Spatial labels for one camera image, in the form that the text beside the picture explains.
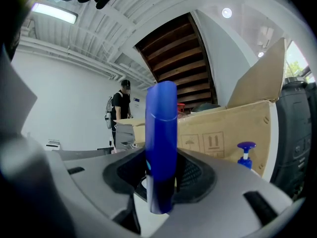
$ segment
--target black t-shirt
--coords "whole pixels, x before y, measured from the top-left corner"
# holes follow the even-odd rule
[[[121,119],[128,118],[130,95],[122,93],[122,96],[123,97],[121,97],[119,93],[116,93],[113,96],[113,100],[112,100],[113,108],[111,110],[111,120],[116,120],[115,106],[121,107]]]

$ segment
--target green foliage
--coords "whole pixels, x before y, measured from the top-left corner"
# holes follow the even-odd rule
[[[297,61],[290,63],[289,66],[286,64],[285,67],[285,77],[297,76],[304,69]]]

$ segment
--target umbrella symbol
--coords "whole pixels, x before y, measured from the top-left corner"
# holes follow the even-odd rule
[[[192,140],[187,140],[186,142],[185,142],[185,144],[186,145],[189,145],[189,150],[191,149],[190,148],[190,145],[192,145],[192,144],[195,144]]]

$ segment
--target printed symbol on box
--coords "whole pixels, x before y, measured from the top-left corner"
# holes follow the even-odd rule
[[[184,149],[200,152],[198,135],[182,135],[182,146]]]
[[[217,157],[224,155],[223,132],[203,134],[206,153],[215,153]]]

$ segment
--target ceiling light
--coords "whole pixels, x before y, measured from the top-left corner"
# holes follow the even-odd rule
[[[230,8],[223,9],[222,16],[224,16],[225,18],[230,18],[232,16],[232,10]]]
[[[78,17],[76,13],[58,9],[41,3],[35,3],[32,7],[32,11],[59,18],[71,24],[74,24]]]

